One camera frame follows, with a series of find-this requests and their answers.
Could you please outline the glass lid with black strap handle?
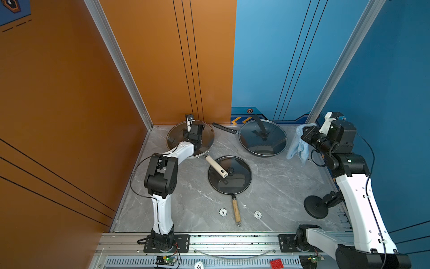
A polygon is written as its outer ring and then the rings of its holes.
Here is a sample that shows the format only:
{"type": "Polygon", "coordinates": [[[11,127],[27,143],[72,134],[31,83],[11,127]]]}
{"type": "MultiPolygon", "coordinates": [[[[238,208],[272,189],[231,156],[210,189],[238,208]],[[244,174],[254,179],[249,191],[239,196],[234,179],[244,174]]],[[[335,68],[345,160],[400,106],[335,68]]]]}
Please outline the glass lid with black strap handle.
{"type": "Polygon", "coordinates": [[[200,157],[212,148],[214,141],[215,132],[208,123],[196,120],[193,114],[186,114],[185,121],[169,131],[166,144],[172,150],[181,142],[191,142],[195,145],[192,157],[200,157]]]}

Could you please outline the light blue cloth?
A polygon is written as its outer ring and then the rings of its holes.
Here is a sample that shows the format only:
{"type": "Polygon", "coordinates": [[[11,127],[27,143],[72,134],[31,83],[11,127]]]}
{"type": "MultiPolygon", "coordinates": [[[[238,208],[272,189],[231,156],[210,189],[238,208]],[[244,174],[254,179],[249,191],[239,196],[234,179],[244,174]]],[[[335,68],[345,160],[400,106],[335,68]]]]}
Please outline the light blue cloth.
{"type": "Polygon", "coordinates": [[[303,135],[303,130],[305,127],[315,127],[315,123],[311,124],[302,124],[299,125],[296,130],[295,134],[293,136],[293,140],[291,142],[291,145],[287,152],[287,160],[291,160],[294,156],[298,156],[302,166],[304,166],[307,162],[307,159],[309,157],[309,144],[305,142],[301,136],[303,135]]]}

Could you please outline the glass lid with black knob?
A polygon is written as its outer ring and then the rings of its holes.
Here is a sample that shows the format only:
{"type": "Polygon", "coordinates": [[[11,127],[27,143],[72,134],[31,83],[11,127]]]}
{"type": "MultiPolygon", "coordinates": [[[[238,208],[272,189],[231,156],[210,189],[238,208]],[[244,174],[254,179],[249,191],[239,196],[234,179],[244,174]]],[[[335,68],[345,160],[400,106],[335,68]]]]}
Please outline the glass lid with black knob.
{"type": "Polygon", "coordinates": [[[237,195],[244,192],[252,182],[252,171],[245,160],[240,157],[227,155],[215,162],[227,172],[223,178],[212,166],[208,169],[208,180],[211,186],[224,195],[237,195]]]}

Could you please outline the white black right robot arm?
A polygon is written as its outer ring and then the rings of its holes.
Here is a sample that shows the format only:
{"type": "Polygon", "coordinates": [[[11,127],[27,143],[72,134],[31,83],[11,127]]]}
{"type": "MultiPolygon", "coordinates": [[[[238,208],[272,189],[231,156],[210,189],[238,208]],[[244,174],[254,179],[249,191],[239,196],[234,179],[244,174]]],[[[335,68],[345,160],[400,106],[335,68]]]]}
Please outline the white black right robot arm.
{"type": "Polygon", "coordinates": [[[296,242],[310,250],[322,250],[336,260],[340,269],[409,269],[412,266],[409,256],[398,252],[385,228],[373,196],[366,160],[352,152],[356,133],[352,123],[334,119],[326,132],[312,126],[305,127],[301,135],[301,140],[323,155],[339,186],[338,192],[330,192],[323,198],[305,198],[304,208],[310,216],[323,219],[331,207],[344,202],[353,243],[348,244],[313,225],[301,225],[296,242]]]}

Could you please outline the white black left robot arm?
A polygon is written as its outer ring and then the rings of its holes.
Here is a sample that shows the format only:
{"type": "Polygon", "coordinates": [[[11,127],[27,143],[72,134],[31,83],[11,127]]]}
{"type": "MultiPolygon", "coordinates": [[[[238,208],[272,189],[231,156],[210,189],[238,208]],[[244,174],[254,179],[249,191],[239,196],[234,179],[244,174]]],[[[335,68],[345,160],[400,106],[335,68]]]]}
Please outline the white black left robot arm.
{"type": "Polygon", "coordinates": [[[188,123],[184,139],[176,147],[150,157],[144,186],[153,204],[154,224],[146,238],[152,248],[168,252],[174,247],[171,195],[177,185],[179,165],[202,146],[203,130],[204,124],[188,123]]]}

